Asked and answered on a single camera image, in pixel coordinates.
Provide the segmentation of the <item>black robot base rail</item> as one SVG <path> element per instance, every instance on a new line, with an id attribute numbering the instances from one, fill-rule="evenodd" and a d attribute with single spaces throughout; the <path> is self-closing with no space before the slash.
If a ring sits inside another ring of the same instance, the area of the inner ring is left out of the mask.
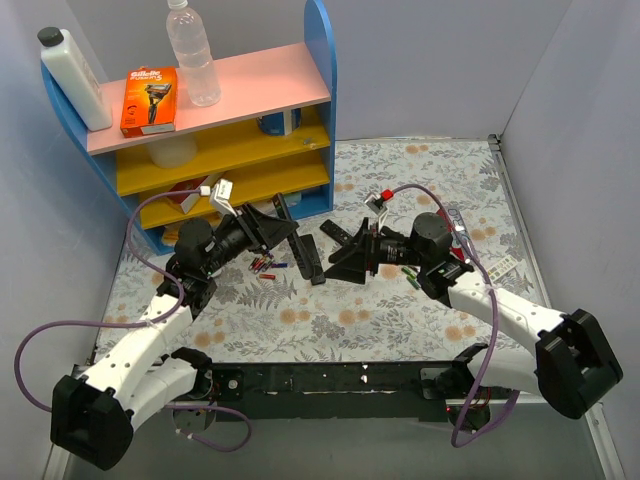
<path id="1" fill-rule="evenodd" d="M 446 422 L 449 401 L 462 400 L 473 379 L 461 355 L 452 361 L 216 363 L 182 347 L 171 358 L 196 370 L 179 402 L 238 411 L 251 420 L 417 419 Z"/>

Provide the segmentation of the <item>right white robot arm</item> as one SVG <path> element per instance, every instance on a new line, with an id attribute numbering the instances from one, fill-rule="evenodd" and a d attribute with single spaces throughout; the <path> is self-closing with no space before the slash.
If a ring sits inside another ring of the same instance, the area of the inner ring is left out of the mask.
<path id="1" fill-rule="evenodd" d="M 419 214 L 408 236 L 363 223 L 330 256 L 325 275 L 363 284 L 380 265 L 416 267 L 430 299 L 497 326 L 527 350 L 525 356 L 494 358 L 487 370 L 481 364 L 488 347 L 459 355 L 452 383 L 464 397 L 500 386 L 539 395 L 561 415 L 579 419 L 622 380 L 622 367 L 592 314 L 563 313 L 502 288 L 490 290 L 481 272 L 452 252 L 452 242 L 450 227 L 436 213 Z"/>

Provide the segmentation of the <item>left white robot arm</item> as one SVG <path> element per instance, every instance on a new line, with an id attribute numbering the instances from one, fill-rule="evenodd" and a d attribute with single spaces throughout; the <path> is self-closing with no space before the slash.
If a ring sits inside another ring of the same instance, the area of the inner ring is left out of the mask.
<path id="1" fill-rule="evenodd" d="M 51 440 L 101 470 L 113 468 L 135 431 L 172 401 L 213 402 L 222 381 L 212 361 L 193 349 L 166 352 L 212 299 L 214 278 L 245 251 L 267 253 L 295 234 L 282 194 L 275 215 L 251 204 L 223 217 L 217 227 L 196 218 L 184 223 L 142 325 L 130 330 L 101 360 L 78 377 L 65 376 L 52 396 Z"/>

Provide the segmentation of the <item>large black remote control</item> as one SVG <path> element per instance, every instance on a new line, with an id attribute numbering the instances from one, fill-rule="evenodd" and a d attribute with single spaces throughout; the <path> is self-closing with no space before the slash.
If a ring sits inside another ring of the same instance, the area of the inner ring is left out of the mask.
<path id="1" fill-rule="evenodd" d="M 312 286 L 324 284 L 324 270 L 313 235 L 293 233 L 287 240 L 302 278 L 310 281 Z"/>

